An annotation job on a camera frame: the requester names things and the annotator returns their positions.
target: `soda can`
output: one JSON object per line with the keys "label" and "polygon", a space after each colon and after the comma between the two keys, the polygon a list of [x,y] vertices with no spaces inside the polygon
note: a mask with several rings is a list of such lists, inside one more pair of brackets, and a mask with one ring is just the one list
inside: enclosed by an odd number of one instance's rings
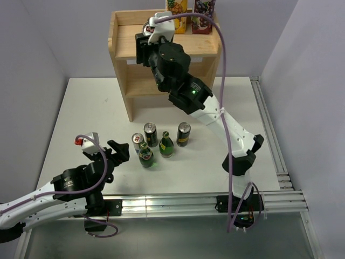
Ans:
{"label": "soda can", "polygon": [[182,122],[178,126],[176,143],[180,147],[185,147],[188,144],[190,125],[187,122]]}
{"label": "soda can", "polygon": [[134,133],[132,136],[132,142],[136,153],[139,153],[140,144],[144,142],[144,136],[141,133]]}
{"label": "soda can", "polygon": [[146,123],[144,126],[144,132],[146,137],[146,143],[149,147],[155,147],[158,145],[157,128],[154,123]]}

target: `white table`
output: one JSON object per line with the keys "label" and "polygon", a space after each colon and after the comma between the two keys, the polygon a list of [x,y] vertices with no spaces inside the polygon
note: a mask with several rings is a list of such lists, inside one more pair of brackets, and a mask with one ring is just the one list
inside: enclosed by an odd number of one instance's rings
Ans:
{"label": "white table", "polygon": [[[220,78],[216,78],[213,92],[218,97],[219,85]],[[248,131],[266,138],[249,78],[226,79],[224,106]],[[106,184],[104,194],[228,191],[228,173],[221,167],[227,147],[206,126],[173,107],[167,96],[137,99],[135,107],[134,121],[129,122],[116,78],[70,79],[38,187],[68,168],[89,163],[80,147],[74,145],[74,138],[98,132],[103,146],[113,139],[128,142],[130,149],[130,160],[114,170],[114,182]],[[159,139],[167,130],[175,141],[177,126],[183,121],[191,125],[188,145],[183,148],[175,145],[175,155],[169,159],[162,158],[158,147],[154,148],[157,165],[143,168],[131,143],[132,134],[143,133],[144,124],[154,122]],[[280,190],[267,141],[257,152],[251,172],[260,191]]]}

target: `black can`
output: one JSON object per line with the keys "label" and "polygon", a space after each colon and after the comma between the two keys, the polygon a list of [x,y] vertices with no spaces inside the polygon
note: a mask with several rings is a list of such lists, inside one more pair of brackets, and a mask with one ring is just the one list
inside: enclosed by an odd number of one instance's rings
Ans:
{"label": "black can", "polygon": [[188,144],[190,125],[187,122],[182,122],[178,126],[176,143],[180,147],[185,147]]}
{"label": "black can", "polygon": [[157,128],[154,123],[146,123],[144,126],[146,143],[149,147],[156,147],[158,145]]}

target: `metal frame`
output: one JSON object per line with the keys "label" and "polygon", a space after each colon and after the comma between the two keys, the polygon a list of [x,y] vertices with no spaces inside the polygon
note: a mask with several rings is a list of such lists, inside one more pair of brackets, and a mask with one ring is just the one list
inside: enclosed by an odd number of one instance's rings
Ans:
{"label": "metal frame", "polygon": [[[254,95],[263,121],[267,142],[270,147],[274,166],[277,172],[281,191],[260,193],[264,206],[264,218],[267,213],[300,212],[305,230],[312,247],[314,258],[324,258],[315,231],[310,222],[308,206],[303,192],[294,190],[277,136],[263,98],[259,78],[251,78]],[[171,194],[171,195],[138,195],[138,196],[105,196],[105,200],[122,199],[122,214],[117,219],[149,218],[149,217],[179,217],[179,216],[216,216],[225,215],[215,210],[216,196],[227,193],[198,193],[198,194]],[[17,246],[15,259],[24,258],[29,243],[31,231],[24,233]]]}

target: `glass bottle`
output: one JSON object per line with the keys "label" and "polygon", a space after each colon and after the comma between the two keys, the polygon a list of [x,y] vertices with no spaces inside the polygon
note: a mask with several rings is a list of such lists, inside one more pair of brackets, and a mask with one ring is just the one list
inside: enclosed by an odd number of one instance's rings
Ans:
{"label": "glass bottle", "polygon": [[169,158],[174,153],[174,143],[169,138],[169,132],[167,131],[163,132],[163,138],[161,139],[161,142],[160,142],[160,152],[161,152],[162,157],[164,158]]}
{"label": "glass bottle", "polygon": [[153,152],[146,142],[140,143],[139,160],[143,167],[151,167],[154,163]]}

